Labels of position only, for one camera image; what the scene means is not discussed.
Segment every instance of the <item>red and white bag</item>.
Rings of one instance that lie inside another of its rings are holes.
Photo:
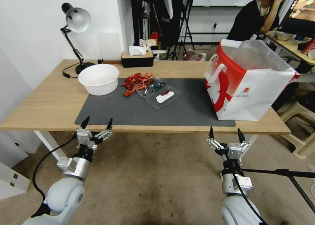
[[[221,40],[205,73],[219,120],[259,121],[299,74],[262,41]]]

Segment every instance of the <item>computer screen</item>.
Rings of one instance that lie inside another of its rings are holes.
[[[315,0],[295,0],[291,10],[290,18],[315,22]]]
[[[294,0],[278,30],[313,37],[315,35],[315,0]]]

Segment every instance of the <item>plastic bowl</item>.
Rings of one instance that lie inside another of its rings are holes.
[[[285,33],[282,31],[276,31],[276,36],[278,40],[286,41],[290,39],[293,35],[289,33]]]
[[[118,85],[118,69],[110,64],[97,64],[87,67],[79,74],[79,82],[91,95],[106,95]]]
[[[309,56],[311,59],[315,59],[315,49],[311,50],[311,51],[308,53],[308,56]]]

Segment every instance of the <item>lamp base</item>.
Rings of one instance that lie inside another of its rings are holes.
[[[89,66],[93,66],[95,65],[95,63],[84,63],[84,66],[82,66],[81,64],[79,64],[76,68],[75,68],[75,72],[77,74],[79,74],[80,72],[82,72],[83,69],[89,67]]]

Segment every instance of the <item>plastic container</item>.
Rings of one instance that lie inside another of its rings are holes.
[[[315,49],[311,50],[311,51],[308,53],[308,56],[309,56],[311,59],[315,59]]]
[[[146,87],[146,89],[140,89],[140,90],[137,90],[137,92],[142,98],[146,98],[152,95],[153,92],[156,92],[159,89],[164,88],[165,86],[167,86],[167,81],[165,79],[156,78],[154,79],[154,82],[151,85]]]
[[[91,95],[106,95],[118,85],[118,69],[110,64],[97,64],[87,67],[79,74],[79,82]]]
[[[291,37],[293,37],[293,34],[285,33],[282,31],[276,31],[276,36],[278,40],[286,41],[290,39]]]
[[[162,96],[166,95],[166,93],[171,94],[174,93],[172,96],[170,96],[167,100],[163,101],[162,103],[159,103],[157,100],[158,98],[161,98]],[[164,88],[159,89],[158,91],[152,92],[152,94],[148,95],[145,98],[145,102],[147,102],[149,105],[151,105],[155,109],[160,109],[164,105],[169,104],[173,100],[175,100],[180,95],[180,91],[176,90],[175,88],[171,86],[165,86]]]

